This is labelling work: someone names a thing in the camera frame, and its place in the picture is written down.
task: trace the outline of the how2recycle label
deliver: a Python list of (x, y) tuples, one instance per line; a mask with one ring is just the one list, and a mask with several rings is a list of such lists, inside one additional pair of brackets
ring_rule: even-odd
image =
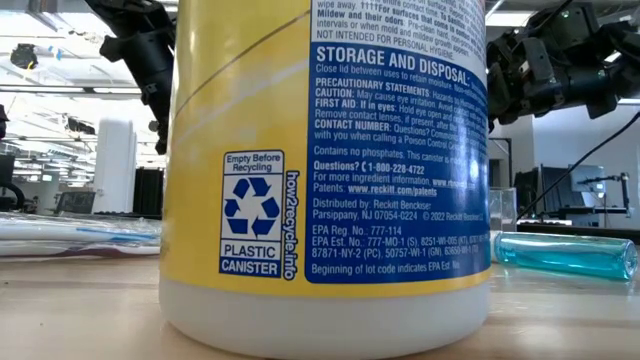
[[(233, 234), (249, 234), (251, 232), (257, 238), (260, 235), (268, 235), (280, 215), (279, 201), (270, 196), (271, 186), (264, 177), (239, 178), (233, 188), (233, 198), (225, 198), (224, 215)], [(262, 215), (258, 214), (250, 219), (243, 215), (245, 207), (260, 207)]]

